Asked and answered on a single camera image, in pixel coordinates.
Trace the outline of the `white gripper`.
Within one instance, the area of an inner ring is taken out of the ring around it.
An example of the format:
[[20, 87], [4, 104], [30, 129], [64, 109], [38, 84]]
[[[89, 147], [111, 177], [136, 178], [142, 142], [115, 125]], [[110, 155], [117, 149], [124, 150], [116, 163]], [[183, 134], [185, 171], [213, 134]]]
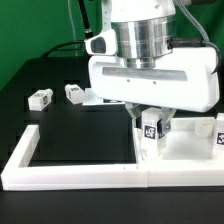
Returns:
[[206, 112], [218, 102], [216, 65], [216, 51], [210, 47], [176, 48], [158, 58], [153, 69], [131, 69], [118, 57], [93, 56], [89, 77], [97, 97], [126, 102], [134, 127], [141, 117], [138, 104], [162, 107], [162, 138], [171, 130], [175, 109]]

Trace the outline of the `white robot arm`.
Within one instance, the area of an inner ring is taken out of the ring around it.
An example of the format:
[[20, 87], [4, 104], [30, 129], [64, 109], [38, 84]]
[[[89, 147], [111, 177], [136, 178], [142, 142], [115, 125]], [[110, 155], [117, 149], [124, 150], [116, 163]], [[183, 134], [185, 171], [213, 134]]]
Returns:
[[89, 77], [103, 99], [137, 107], [159, 107], [161, 133], [180, 110], [206, 112], [219, 100], [220, 53], [205, 32], [195, 40], [175, 37], [180, 9], [196, 28], [201, 25], [186, 6], [194, 0], [102, 0], [102, 31], [86, 41]]

